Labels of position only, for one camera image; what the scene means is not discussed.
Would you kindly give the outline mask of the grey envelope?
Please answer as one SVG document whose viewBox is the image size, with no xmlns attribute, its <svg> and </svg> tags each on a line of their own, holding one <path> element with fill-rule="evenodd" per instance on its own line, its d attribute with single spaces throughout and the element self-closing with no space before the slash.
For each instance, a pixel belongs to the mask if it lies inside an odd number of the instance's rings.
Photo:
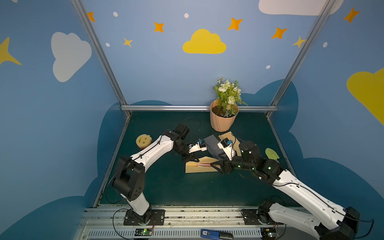
<svg viewBox="0 0 384 240">
<path fill-rule="evenodd" d="M 205 138 L 204 141 L 206 143 L 208 152 L 214 159 L 222 160 L 228 157 L 225 149 L 229 145 L 225 141 L 219 142 L 219 140 L 214 135 Z"/>
</svg>

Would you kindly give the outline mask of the large yellow envelope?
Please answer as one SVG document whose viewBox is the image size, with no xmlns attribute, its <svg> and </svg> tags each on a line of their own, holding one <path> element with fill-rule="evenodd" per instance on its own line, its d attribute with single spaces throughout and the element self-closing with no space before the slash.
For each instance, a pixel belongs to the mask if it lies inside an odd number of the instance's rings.
<svg viewBox="0 0 384 240">
<path fill-rule="evenodd" d="M 217 159 L 215 158 L 203 157 L 199 158 L 199 162 L 187 162 L 185 167 L 185 173 L 192 174 L 217 172 L 217 170 L 211 166 L 211 163 L 214 163 L 216 161 Z"/>
</svg>

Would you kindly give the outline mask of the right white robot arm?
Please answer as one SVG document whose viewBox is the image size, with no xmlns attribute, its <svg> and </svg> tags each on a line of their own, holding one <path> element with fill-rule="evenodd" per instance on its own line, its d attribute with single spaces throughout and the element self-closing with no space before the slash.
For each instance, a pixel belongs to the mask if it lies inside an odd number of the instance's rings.
<svg viewBox="0 0 384 240">
<path fill-rule="evenodd" d="M 235 169 L 250 171 L 257 179 L 285 193 L 307 213 L 265 200 L 256 211 L 256 220 L 262 225 L 282 223 L 312 235 L 318 240 L 353 240 L 358 232 L 360 213 L 344 208 L 312 190 L 276 160 L 265 159 L 259 147 L 246 141 L 239 145 L 240 155 L 233 142 L 224 139 L 218 143 L 220 160 L 211 166 L 222 174 Z"/>
</svg>

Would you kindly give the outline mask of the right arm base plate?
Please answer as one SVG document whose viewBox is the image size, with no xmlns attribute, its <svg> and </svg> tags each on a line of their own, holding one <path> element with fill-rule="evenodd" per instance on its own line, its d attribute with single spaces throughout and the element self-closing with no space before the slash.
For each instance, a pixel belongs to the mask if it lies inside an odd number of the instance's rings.
<svg viewBox="0 0 384 240">
<path fill-rule="evenodd" d="M 270 214 L 269 209 L 241 209 L 241 215 L 244 219 L 245 225 L 274 225 L 283 224 L 274 221 Z"/>
</svg>

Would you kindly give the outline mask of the small yellow envelope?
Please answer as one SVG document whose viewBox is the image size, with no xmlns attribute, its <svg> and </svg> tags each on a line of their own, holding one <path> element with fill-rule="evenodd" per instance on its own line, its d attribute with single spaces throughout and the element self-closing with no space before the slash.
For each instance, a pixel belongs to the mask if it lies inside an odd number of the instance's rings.
<svg viewBox="0 0 384 240">
<path fill-rule="evenodd" d="M 224 133 L 222 135 L 219 135 L 219 139 L 220 140 L 223 140 L 225 138 L 228 138 L 230 141 L 232 141 L 234 143 L 234 151 L 236 151 L 236 155 L 237 156 L 241 156 L 241 151 L 240 151 L 240 148 L 239 148 L 239 145 L 240 145 L 240 142 L 239 140 L 232 134 L 231 131 L 227 132 L 227 133 Z"/>
</svg>

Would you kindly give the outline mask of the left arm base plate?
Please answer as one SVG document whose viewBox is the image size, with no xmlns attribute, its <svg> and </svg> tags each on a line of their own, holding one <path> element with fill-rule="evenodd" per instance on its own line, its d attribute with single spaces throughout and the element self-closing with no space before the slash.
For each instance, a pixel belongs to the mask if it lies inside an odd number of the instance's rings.
<svg viewBox="0 0 384 240">
<path fill-rule="evenodd" d="M 143 216 L 138 215 L 133 210 L 128 210 L 124 219 L 124 226 L 163 226 L 166 211 L 163 209 L 149 209 Z"/>
</svg>

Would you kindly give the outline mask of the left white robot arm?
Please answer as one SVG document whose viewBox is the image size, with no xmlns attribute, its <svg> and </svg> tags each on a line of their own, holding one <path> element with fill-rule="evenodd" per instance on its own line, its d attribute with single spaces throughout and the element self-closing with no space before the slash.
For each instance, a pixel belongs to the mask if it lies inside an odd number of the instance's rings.
<svg viewBox="0 0 384 240">
<path fill-rule="evenodd" d="M 189 128 L 179 124 L 173 131 L 165 130 L 148 147 L 130 157 L 122 156 L 118 160 L 117 170 L 111 179 L 112 187 L 125 199 L 131 207 L 131 214 L 140 224 L 151 218 L 152 207 L 144 196 L 147 170 L 164 154 L 175 151 L 183 158 L 184 163 L 199 162 L 195 152 L 206 151 L 204 140 L 195 144 L 186 144 L 184 139 Z"/>
</svg>

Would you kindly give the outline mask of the red letter paper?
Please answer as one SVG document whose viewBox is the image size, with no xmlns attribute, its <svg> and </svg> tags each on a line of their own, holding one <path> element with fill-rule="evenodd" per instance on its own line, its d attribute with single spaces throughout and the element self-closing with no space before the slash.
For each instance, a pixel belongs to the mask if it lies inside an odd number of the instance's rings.
<svg viewBox="0 0 384 240">
<path fill-rule="evenodd" d="M 211 164 L 210 163 L 198 163 L 197 167 L 200 167 L 200 168 L 211 168 Z"/>
</svg>

